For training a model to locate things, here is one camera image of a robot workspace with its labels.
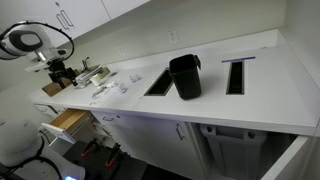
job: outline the open drawer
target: open drawer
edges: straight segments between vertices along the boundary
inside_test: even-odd
[[[298,136],[262,177],[262,180],[302,179],[310,157],[311,144],[310,137]]]
[[[70,143],[76,141],[72,138],[81,125],[89,118],[90,111],[79,109],[67,109],[49,124],[41,123],[54,136],[64,139]]]

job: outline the white robot body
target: white robot body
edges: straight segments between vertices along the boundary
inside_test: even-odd
[[[37,135],[37,128],[28,120],[0,120],[0,162],[7,166],[16,166],[26,159],[34,157],[41,148],[43,139]],[[69,176],[77,180],[85,178],[85,169],[64,159],[57,152],[44,145],[40,157],[51,160],[64,179]],[[55,169],[46,162],[33,160],[14,172],[27,179],[58,179]]]

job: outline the electrical outlet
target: electrical outlet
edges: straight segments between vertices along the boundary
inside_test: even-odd
[[[176,32],[176,29],[173,27],[173,28],[170,28],[168,29],[168,37],[169,37],[169,41],[171,43],[178,43],[178,36],[177,36],[177,32]]]
[[[126,56],[126,52],[122,47],[118,47],[117,50],[118,50],[119,56]]]

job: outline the white countertop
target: white countertop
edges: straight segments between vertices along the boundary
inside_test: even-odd
[[[319,90],[314,89],[314,82],[290,48],[285,43],[279,44],[279,38],[275,46],[220,54],[210,51],[210,48],[217,47],[217,43],[199,47],[180,50],[180,53],[187,54],[192,49],[190,53],[198,55],[202,63],[199,71],[202,94],[192,100],[182,100],[174,85],[166,96],[143,96],[165,67],[168,67],[172,52],[159,55],[167,57],[159,59],[162,62],[160,64],[118,70],[117,75],[104,79],[106,84],[112,81],[123,82],[128,91],[122,95],[111,90],[93,99],[92,94],[97,88],[90,84],[80,90],[69,86],[51,98],[42,90],[29,97],[34,103],[52,106],[314,134],[320,115],[310,110],[310,107],[319,105],[316,104],[318,97],[312,98],[320,95]],[[245,62],[245,94],[226,95],[230,64],[221,63],[221,60],[249,56],[255,56],[256,59]],[[150,61],[157,62],[157,57],[144,59],[150,58]],[[132,83],[129,76],[135,74],[142,76],[142,80]]]

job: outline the rectangular sink cutout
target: rectangular sink cutout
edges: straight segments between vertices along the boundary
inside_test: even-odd
[[[244,62],[231,63],[227,95],[244,95]]]
[[[173,81],[169,74],[169,69],[166,68],[144,95],[165,96],[172,86],[172,83]]]

